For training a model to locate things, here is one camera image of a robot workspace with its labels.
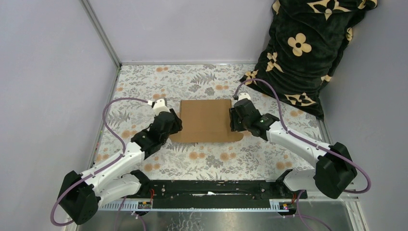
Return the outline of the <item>brown cardboard box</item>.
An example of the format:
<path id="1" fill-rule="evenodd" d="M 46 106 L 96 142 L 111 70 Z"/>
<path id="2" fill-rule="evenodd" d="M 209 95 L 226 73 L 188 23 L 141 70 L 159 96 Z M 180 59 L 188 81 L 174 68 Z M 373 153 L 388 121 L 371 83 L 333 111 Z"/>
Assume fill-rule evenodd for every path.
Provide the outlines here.
<path id="1" fill-rule="evenodd" d="M 231 131 L 230 99 L 182 100 L 179 115 L 182 130 L 170 135 L 172 142 L 225 143 L 243 139 L 241 132 Z"/>

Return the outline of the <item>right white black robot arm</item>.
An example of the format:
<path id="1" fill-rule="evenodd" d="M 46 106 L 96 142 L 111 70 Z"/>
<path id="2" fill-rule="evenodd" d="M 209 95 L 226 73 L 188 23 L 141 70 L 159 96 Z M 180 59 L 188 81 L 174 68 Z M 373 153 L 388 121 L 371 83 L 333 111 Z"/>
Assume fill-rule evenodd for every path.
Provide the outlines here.
<path id="1" fill-rule="evenodd" d="M 319 142 L 289 127 L 271 114 L 260 114 L 249 99 L 229 109 L 232 131 L 248 131 L 255 137 L 278 144 L 307 161 L 312 169 L 287 170 L 278 178 L 276 192 L 282 198 L 295 191 L 320 191 L 337 199 L 357 176 L 348 149 L 341 143 Z"/>

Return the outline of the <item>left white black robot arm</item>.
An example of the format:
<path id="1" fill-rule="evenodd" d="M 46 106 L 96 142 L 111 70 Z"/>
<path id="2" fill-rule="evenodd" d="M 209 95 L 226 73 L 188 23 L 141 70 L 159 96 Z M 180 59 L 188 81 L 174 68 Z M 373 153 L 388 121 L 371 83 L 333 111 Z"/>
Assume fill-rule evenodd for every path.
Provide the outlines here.
<path id="1" fill-rule="evenodd" d="M 124 171 L 158 152 L 171 134 L 182 130 L 182 121 L 174 109 L 165 109 L 154 116 L 154 121 L 138 132 L 126 144 L 125 150 L 117 152 L 105 162 L 83 171 L 67 173 L 62 182 L 57 202 L 71 218 L 81 225 L 90 220 L 100 207 L 127 195 L 143 198 L 149 193 L 147 182 Z"/>

